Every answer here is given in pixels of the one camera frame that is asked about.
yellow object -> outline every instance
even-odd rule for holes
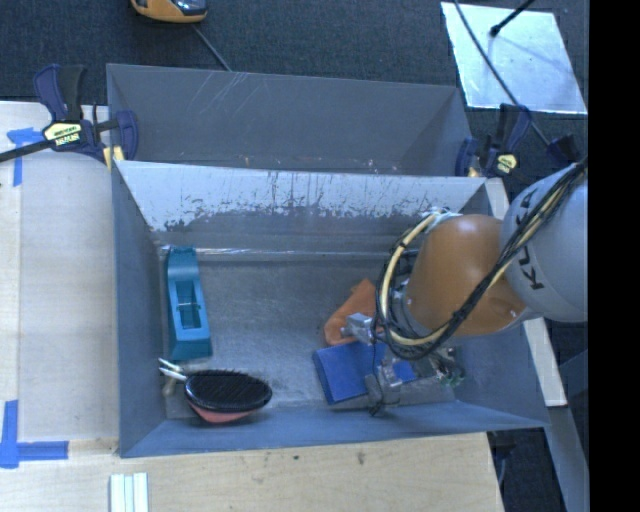
[[[171,0],[130,0],[131,5],[139,14],[158,21],[168,23],[197,23],[207,15],[205,1],[198,2],[200,7],[194,8],[195,3],[185,1],[181,9]]]

blue clamp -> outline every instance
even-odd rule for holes
[[[195,248],[171,246],[166,260],[169,359],[210,357],[211,331]]]
[[[455,175],[492,178],[512,174],[518,166],[515,152],[531,124],[531,112],[527,107],[501,104],[496,134],[487,135],[482,148],[477,139],[467,137],[458,151]]]
[[[45,137],[53,127],[60,127],[58,132],[65,127],[69,130],[76,125],[80,127],[80,130],[71,133],[69,140],[63,140],[61,141],[63,143],[60,143],[59,139],[56,144],[51,145],[51,149],[73,151],[106,163],[104,157],[106,145],[100,141],[100,132],[118,128],[124,156],[128,160],[133,159],[138,148],[138,128],[132,111],[118,111],[115,114],[115,120],[105,123],[97,123],[96,119],[91,123],[83,119],[78,86],[84,71],[83,66],[62,67],[58,64],[50,64],[36,73],[33,79],[38,101],[47,107],[51,114],[52,122],[43,130]]]

black cable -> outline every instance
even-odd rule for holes
[[[493,63],[489,59],[489,56],[485,53],[484,49],[482,48],[482,45],[480,44],[480,41],[478,41],[478,38],[473,33],[473,30],[471,29],[471,26],[469,25],[469,22],[467,21],[467,18],[465,17],[464,13],[462,12],[462,8],[460,7],[460,4],[458,3],[458,0],[453,0],[453,3],[456,6],[456,10],[458,11],[458,15],[460,16],[460,19],[462,20],[462,23],[464,24],[465,28],[467,29],[467,32],[469,33],[469,37],[471,37],[471,40],[473,41],[473,44],[478,49],[478,52],[480,52],[480,55],[482,56],[484,61],[487,63],[487,66],[489,66],[489,69],[493,73],[493,76],[496,78],[496,80],[498,80],[498,82],[500,83],[500,86],[504,89],[504,92],[507,94],[507,96],[509,96],[509,98],[511,99],[513,104],[514,105],[520,105],[520,102],[518,102],[517,98],[511,92],[509,87],[507,87],[507,84],[504,82],[504,80],[502,79],[502,77],[498,73],[498,70],[494,67]],[[549,146],[549,144],[550,144],[549,140],[545,137],[544,133],[542,133],[542,130],[538,127],[538,125],[533,121],[533,118],[531,119],[531,128],[533,128],[533,130],[536,132],[536,134],[538,135],[540,140],[544,143],[545,147]]]
[[[207,46],[207,48],[211,50],[211,53],[215,55],[216,59],[218,59],[218,62],[222,64],[222,67],[227,71],[231,71],[229,64],[227,64],[227,62],[222,58],[222,55],[220,55],[218,50],[216,50],[213,47],[213,45],[209,42],[209,40],[205,37],[205,35],[200,31],[200,29],[198,29],[198,27],[196,27],[195,25],[191,25],[191,28],[194,30],[196,34],[198,34],[198,37],[202,39],[202,42]]]
[[[380,315],[380,285],[379,283],[384,278],[389,261],[385,263],[383,266],[383,270],[381,272],[381,278],[378,281],[376,286],[376,315],[374,316],[374,322],[372,322],[373,326],[373,335],[377,337],[376,329],[377,323],[379,322],[384,330],[384,339],[383,341],[389,346],[394,354],[398,357],[402,357],[403,359],[416,360],[422,357],[428,356],[434,350],[439,348],[444,342],[446,342],[458,327],[465,321],[468,317],[469,313],[473,310],[473,308],[480,301],[484,293],[489,289],[492,285],[494,279],[506,266],[511,262],[511,260],[516,256],[516,254],[520,251],[521,244],[523,242],[523,237],[528,234],[530,230],[533,232],[530,234],[529,239],[531,239],[535,233],[539,231],[539,229],[547,224],[551,218],[555,215],[557,210],[560,208],[564,200],[568,197],[573,187],[575,186],[577,180],[586,173],[586,165],[588,161],[588,156],[585,155],[579,162],[571,164],[567,169],[567,172],[563,174],[544,194],[544,196],[538,201],[538,203],[522,218],[520,224],[516,230],[512,233],[511,237],[507,240],[507,243],[504,245],[499,257],[498,261],[495,263],[491,271],[478,283],[478,285],[474,288],[468,298],[465,300],[463,305],[451,316],[451,319],[443,324],[437,330],[440,330],[444,327],[444,330],[440,333],[440,335],[431,342],[425,342],[421,345],[403,345],[401,343],[393,340],[391,336],[391,328],[393,327],[394,332],[401,334],[401,326],[394,325],[393,319],[389,318],[389,314],[387,312],[387,316]],[[562,190],[562,195],[557,198],[554,202],[549,203],[556,194],[556,192]],[[392,249],[392,253],[398,247],[398,243],[394,244]],[[391,297],[393,294],[393,287],[389,288],[388,296]],[[411,336],[406,336],[406,334],[401,334],[403,337],[410,338]]]

blue object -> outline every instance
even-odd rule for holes
[[[375,348],[375,363],[373,345],[361,341],[316,350],[313,362],[329,405],[366,395],[364,378],[373,373],[374,364],[377,370],[385,350],[386,345],[378,343]],[[407,361],[395,363],[393,368],[403,382],[416,378]]]
[[[211,356],[211,331],[195,249],[171,246],[166,270],[169,358],[184,361]]]
[[[84,66],[50,64],[38,71],[33,79],[38,101],[47,107],[51,114],[52,122],[47,128],[56,124],[61,130],[65,126],[69,129],[75,125],[81,127],[79,133],[73,133],[76,137],[74,141],[56,143],[51,145],[50,149],[73,151],[105,163],[106,145],[100,141],[100,131],[118,128],[122,152],[127,160],[132,160],[138,149],[138,124],[131,110],[119,110],[115,114],[115,121],[95,125],[83,119],[79,86],[85,70]]]
[[[20,147],[24,144],[32,144],[34,142],[40,142],[44,140],[42,133],[34,130],[33,128],[22,128],[21,130],[9,130],[7,137],[13,142],[16,147]],[[17,187],[22,183],[22,157],[16,158],[13,164],[13,186]]]
[[[4,404],[0,468],[15,469],[21,461],[62,460],[68,458],[68,441],[18,443],[18,401]]]

blue tape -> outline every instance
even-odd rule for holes
[[[5,402],[0,468],[15,469],[23,461],[68,459],[68,452],[68,441],[18,443],[18,401]]]
[[[17,148],[24,144],[32,144],[34,142],[40,142],[44,140],[42,133],[34,130],[33,128],[22,128],[20,130],[10,130],[7,132],[7,137],[11,139]],[[15,159],[13,164],[13,186],[17,187],[22,183],[22,157]]]

